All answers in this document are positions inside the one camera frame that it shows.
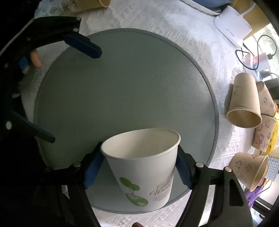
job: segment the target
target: black cable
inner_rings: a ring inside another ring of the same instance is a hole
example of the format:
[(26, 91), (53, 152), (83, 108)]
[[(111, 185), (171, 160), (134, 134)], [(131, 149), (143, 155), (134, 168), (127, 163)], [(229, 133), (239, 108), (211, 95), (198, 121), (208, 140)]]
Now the black cable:
[[(259, 37), (259, 39), (258, 39), (258, 41), (257, 41), (258, 63), (257, 63), (257, 67), (256, 67), (256, 68), (249, 68), (249, 67), (247, 67), (246, 65), (244, 65), (244, 64), (242, 63), (242, 61), (239, 59), (238, 55), (237, 55), (237, 52), (239, 52), (239, 51), (242, 52), (242, 53), (247, 53), (247, 54), (249, 54), (249, 52), (245, 52), (245, 51), (242, 51), (242, 50), (236, 50), (236, 51), (235, 51), (235, 54), (236, 54), (237, 59), (240, 61), (240, 63), (241, 63), (245, 68), (250, 69), (250, 70), (257, 70), (257, 69), (258, 69), (258, 67), (259, 67), (259, 41), (260, 41), (260, 39), (261, 39), (263, 36), (267, 36), (267, 37), (271, 38), (271, 37), (268, 36), (268, 35), (261, 35), (261, 36)], [(271, 38), (271, 40), (274, 42), (275, 47), (276, 47), (274, 54), (272, 54), (272, 55), (271, 55), (271, 54), (268, 54), (268, 55), (270, 55), (271, 58), (272, 58), (272, 57), (276, 54), (276, 52), (277, 52), (277, 45), (276, 45), (276, 42), (274, 41), (273, 38)]]
[(279, 76), (276, 73), (274, 73), (274, 72), (271, 72), (270, 74), (274, 74), (275, 76), (277, 76), (279, 78)]
[(244, 48), (246, 48), (248, 51), (250, 51), (250, 53), (253, 55), (253, 57), (255, 56), (255, 55), (252, 53), (252, 51), (249, 50), (248, 47), (247, 47), (244, 43), (242, 43), (242, 45), (244, 46)]

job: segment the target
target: cup lying on side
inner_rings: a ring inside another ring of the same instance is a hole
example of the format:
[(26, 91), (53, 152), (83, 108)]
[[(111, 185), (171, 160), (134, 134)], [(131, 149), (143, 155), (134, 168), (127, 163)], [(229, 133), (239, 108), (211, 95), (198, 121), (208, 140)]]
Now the cup lying on side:
[(268, 156), (236, 153), (229, 165), (237, 179), (254, 191), (268, 169)]
[(276, 107), (265, 83), (259, 81), (256, 83), (256, 85), (259, 94), (261, 114), (273, 117), (276, 113)]
[(241, 128), (255, 128), (262, 122), (256, 81), (248, 73), (240, 73), (234, 79), (227, 120)]
[(252, 146), (266, 152), (276, 120), (267, 115), (262, 115), (261, 117), (263, 121), (258, 127), (256, 127)]

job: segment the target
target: yellow bag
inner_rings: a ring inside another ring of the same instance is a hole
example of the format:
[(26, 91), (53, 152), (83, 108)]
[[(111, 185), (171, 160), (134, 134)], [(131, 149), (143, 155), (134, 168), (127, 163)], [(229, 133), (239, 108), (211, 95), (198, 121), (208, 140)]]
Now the yellow bag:
[(270, 139), (270, 142), (268, 144), (267, 150), (264, 153), (264, 155), (268, 155), (270, 153), (270, 151), (272, 151), (276, 141), (277, 141), (277, 137), (278, 137), (278, 128), (279, 128), (279, 109), (278, 106), (276, 105), (276, 103), (274, 103), (274, 105), (276, 106), (276, 113), (274, 115), (274, 119), (276, 120), (275, 122), (275, 126), (274, 126), (274, 130)]

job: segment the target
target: human hand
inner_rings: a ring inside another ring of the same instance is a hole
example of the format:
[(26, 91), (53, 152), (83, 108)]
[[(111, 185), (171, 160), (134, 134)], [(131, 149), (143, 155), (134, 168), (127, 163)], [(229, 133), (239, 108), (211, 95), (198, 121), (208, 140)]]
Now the human hand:
[(30, 52), (30, 59), (31, 59), (31, 62), (33, 63), (33, 65), (36, 67), (36, 68), (41, 68), (42, 67), (42, 63), (39, 59), (39, 54), (37, 52), (37, 50), (32, 50)]

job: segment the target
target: table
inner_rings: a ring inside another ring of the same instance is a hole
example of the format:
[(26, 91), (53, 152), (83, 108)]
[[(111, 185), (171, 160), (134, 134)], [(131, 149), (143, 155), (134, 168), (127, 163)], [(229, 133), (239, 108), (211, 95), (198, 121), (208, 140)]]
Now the table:
[[(215, 28), (213, 16), (206, 15), (179, 0), (111, 2), (107, 10), (85, 12), (80, 32), (90, 35), (112, 28), (138, 28), (162, 35), (186, 50), (205, 72), (216, 96), (219, 110), (219, 136), (211, 168), (223, 169), (237, 152), (253, 152), (253, 129), (241, 129), (225, 119), (225, 100), (233, 78), (242, 72), (242, 66), (234, 55), (234, 46)], [(28, 118), (33, 120), (35, 97), (40, 83), (52, 62), (67, 48), (56, 43), (38, 49), (43, 68), (20, 84), (22, 99)], [(201, 223), (207, 221), (214, 188), (210, 187), (208, 201)], [(102, 226), (131, 226), (140, 222), (146, 226), (173, 226), (178, 221), (189, 194), (172, 205), (148, 214), (121, 215), (94, 209)]]

